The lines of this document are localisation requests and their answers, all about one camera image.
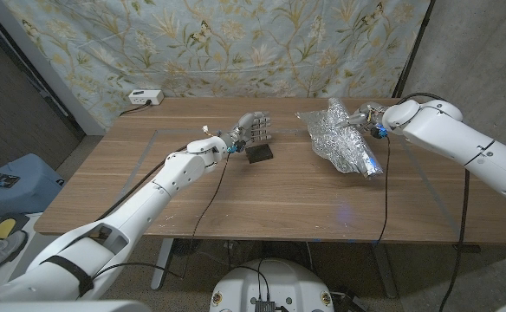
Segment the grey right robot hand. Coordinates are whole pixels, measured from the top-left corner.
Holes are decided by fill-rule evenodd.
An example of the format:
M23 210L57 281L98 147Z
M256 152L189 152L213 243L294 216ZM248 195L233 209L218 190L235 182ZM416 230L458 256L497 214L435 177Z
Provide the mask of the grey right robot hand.
M388 133L382 120L388 107L376 102L362 104L352 115L337 124L337 127L352 128L359 133L370 133L376 139L385 138Z

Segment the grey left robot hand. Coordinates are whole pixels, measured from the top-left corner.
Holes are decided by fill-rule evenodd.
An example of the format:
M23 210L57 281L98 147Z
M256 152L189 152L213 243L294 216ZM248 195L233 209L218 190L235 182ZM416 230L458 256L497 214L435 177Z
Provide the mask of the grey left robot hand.
M229 132L222 133L220 138L231 153L241 153L252 143L269 140L270 126L269 112L246 113Z

